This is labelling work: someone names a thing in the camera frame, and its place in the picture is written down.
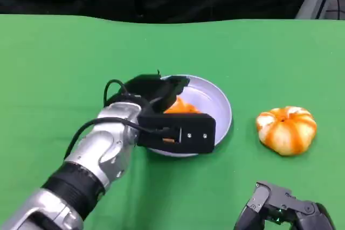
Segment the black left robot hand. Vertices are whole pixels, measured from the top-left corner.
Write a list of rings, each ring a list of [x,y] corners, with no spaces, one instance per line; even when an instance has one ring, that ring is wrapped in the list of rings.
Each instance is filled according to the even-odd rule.
[[[186,76],[162,78],[159,74],[142,74],[127,81],[125,88],[130,94],[139,95],[148,101],[155,112],[163,113],[175,103],[189,82]]]

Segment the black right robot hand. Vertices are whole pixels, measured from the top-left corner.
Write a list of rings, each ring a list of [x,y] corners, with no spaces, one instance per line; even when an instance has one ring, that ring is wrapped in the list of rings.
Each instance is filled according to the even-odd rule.
[[[290,229],[298,230],[335,229],[328,211],[321,203],[299,200],[290,189],[258,181],[234,229],[264,229],[266,221],[277,225],[287,222]]]

